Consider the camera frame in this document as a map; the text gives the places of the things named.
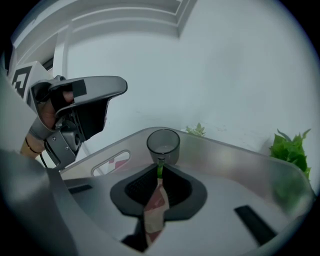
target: hand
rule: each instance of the hand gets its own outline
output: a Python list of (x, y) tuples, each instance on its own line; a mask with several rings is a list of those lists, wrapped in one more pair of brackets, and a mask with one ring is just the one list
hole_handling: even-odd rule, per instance
[[(74, 94), (72, 91), (63, 91), (62, 94), (67, 103), (71, 103), (74, 100)], [(38, 107), (42, 121), (48, 128), (52, 129), (56, 123), (56, 111), (51, 103), (51, 100), (49, 99), (46, 103), (39, 105)], [(41, 153), (45, 150), (44, 141), (36, 139), (30, 133), (27, 134), (26, 140), (33, 151)], [(38, 155), (33, 153), (28, 147), (25, 147), (25, 145), (22, 146), (21, 153), (25, 156), (33, 158)]]

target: green straw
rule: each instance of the green straw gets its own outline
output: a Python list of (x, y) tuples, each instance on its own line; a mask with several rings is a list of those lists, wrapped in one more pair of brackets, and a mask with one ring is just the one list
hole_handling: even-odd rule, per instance
[(164, 168), (165, 161), (163, 159), (158, 160), (157, 176), (158, 179), (162, 179), (162, 170)]

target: bracelet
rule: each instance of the bracelet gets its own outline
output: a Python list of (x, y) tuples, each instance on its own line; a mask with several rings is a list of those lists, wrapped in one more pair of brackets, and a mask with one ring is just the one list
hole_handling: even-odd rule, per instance
[(27, 147), (28, 147), (33, 153), (38, 154), (38, 155), (42, 153), (42, 152), (36, 152), (36, 151), (34, 151), (34, 150), (29, 146), (28, 141), (27, 141), (27, 138), (25, 138), (25, 143), (26, 143)]

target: black cable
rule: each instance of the black cable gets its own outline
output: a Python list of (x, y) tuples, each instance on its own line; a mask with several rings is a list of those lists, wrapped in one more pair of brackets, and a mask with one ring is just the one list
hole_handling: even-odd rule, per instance
[(45, 160), (44, 160), (44, 157), (42, 156), (42, 153), (40, 153), (40, 158), (41, 158), (41, 161), (42, 161), (44, 167), (45, 167), (45, 168), (48, 168), (48, 166), (46, 165), (46, 162), (45, 162)]

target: black slot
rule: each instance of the black slot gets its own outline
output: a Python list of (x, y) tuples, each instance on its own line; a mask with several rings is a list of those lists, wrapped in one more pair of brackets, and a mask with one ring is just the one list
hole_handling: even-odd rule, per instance
[(80, 186), (74, 186), (74, 187), (70, 187), (68, 188), (70, 194), (76, 194), (76, 193), (80, 193), (82, 191), (86, 191), (92, 189), (92, 186), (90, 186), (89, 184), (84, 184), (84, 185), (80, 185)]
[(250, 206), (241, 206), (235, 208), (234, 211), (260, 246), (277, 235)]
[(136, 224), (134, 233), (127, 235), (121, 242), (143, 253), (148, 248), (144, 220), (140, 218)]
[[(207, 190), (199, 180), (169, 165), (163, 167), (162, 177), (170, 205), (164, 221), (187, 220), (203, 207)], [(142, 219), (157, 184), (157, 165), (153, 164), (115, 184), (110, 197), (122, 214)]]

